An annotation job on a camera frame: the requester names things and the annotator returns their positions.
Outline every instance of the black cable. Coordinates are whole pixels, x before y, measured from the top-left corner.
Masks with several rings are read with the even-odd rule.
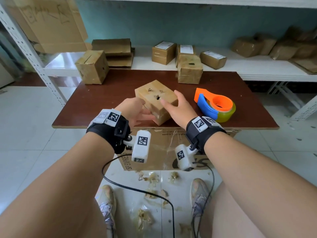
[[[159,196],[157,194],[154,194],[154,193],[151,193],[151,192],[147,192],[147,191],[144,191],[144,190],[140,190],[140,189],[135,189],[135,188],[131,188],[131,187],[128,187],[128,186],[125,186],[125,185],[121,185],[121,184],[118,184],[116,182],[113,182],[112,180],[109,180],[107,177],[105,177],[105,174],[103,172],[103,170],[105,169],[105,167],[110,164],[112,161],[118,159],[118,158],[121,158],[123,156],[131,156],[132,154],[124,154],[124,155],[120,155],[118,156],[117,158],[114,158],[113,160],[110,160],[109,162],[107,162],[103,167],[102,167],[102,176],[105,180],[107,180],[108,182],[116,185],[116,186],[119,186],[121,188],[124,188],[124,189],[129,189],[129,190],[133,190],[133,191],[137,191],[137,192],[140,192],[140,193],[144,193],[144,194],[148,194],[148,195],[151,195],[151,196],[155,196],[155,197],[158,197],[158,198],[161,198],[163,200],[165,200],[166,202],[168,202],[171,206],[172,206],[172,216],[173,216],[173,238],[175,238],[175,224],[174,224],[174,206],[173,204],[168,200],[166,199],[165,197],[163,196]]]
[[[203,216],[203,214],[204,214],[205,207],[206,207],[206,205],[207,205],[207,202],[208,202],[208,200],[209,200],[209,197],[211,197],[211,193],[212,193],[212,191],[213,191],[213,189],[214,189],[214,186],[215,186],[215,174],[214,174],[214,172],[212,171],[212,169],[211,169],[207,164],[203,164],[203,165],[204,165],[205,167],[208,167],[208,169],[210,169],[210,171],[212,172],[212,187],[211,187],[211,189],[210,189],[210,192],[208,193],[208,196],[207,196],[207,198],[206,198],[206,201],[205,201],[205,203],[204,203],[204,205],[203,205],[203,208],[202,208],[202,211],[201,211],[201,216],[200,216],[199,222],[198,222],[197,234],[195,233],[195,218],[196,218],[196,216],[193,214],[192,226],[193,226],[193,233],[194,233],[194,237],[195,237],[195,238],[198,238],[198,233],[199,233],[199,229],[200,229],[201,218],[202,218],[202,216]]]

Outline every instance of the wrist strap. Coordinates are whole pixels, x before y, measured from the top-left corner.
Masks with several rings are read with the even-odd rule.
[[[216,132],[227,133],[220,124],[210,117],[198,116],[192,119],[186,127],[186,137],[191,144],[191,150],[196,148],[205,154],[205,143]]]
[[[123,140],[130,134],[129,121],[120,111],[103,109],[90,123],[86,133],[88,132],[98,134],[113,147],[115,154],[121,154],[126,146]]]

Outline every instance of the forearm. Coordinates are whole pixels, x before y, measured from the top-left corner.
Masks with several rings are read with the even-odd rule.
[[[0,236],[72,237],[101,183],[101,168],[113,155],[107,141],[87,133],[10,204],[0,216]]]
[[[233,198],[266,237],[317,233],[315,186],[222,132],[204,147]]]

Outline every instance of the left hand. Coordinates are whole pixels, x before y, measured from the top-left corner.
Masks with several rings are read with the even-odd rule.
[[[129,120],[129,126],[132,128],[142,120],[155,119],[150,110],[143,108],[144,104],[145,101],[141,98],[127,98],[115,110],[121,111],[121,115]]]

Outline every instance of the finger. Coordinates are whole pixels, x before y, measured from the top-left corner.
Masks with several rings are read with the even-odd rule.
[[[137,99],[139,102],[141,102],[141,104],[142,104],[142,105],[144,105],[144,104],[145,104],[145,101],[144,101],[143,99],[138,98],[138,97],[136,97],[136,99]]]
[[[141,121],[141,120],[154,120],[155,116],[150,114],[138,114],[136,117],[136,120]]]
[[[141,109],[140,113],[141,114],[151,114],[151,111],[148,110],[147,108],[143,108],[143,109]]]
[[[176,108],[175,106],[170,104],[168,101],[164,100],[163,98],[160,98],[160,102],[169,113],[173,112],[173,110],[175,110]]]
[[[184,97],[184,95],[183,95],[181,92],[179,92],[179,91],[177,91],[177,90],[174,90],[174,93],[175,93],[176,96],[177,96],[177,99],[178,99],[178,103],[179,103],[179,104],[180,104],[180,103],[187,102],[186,98]]]

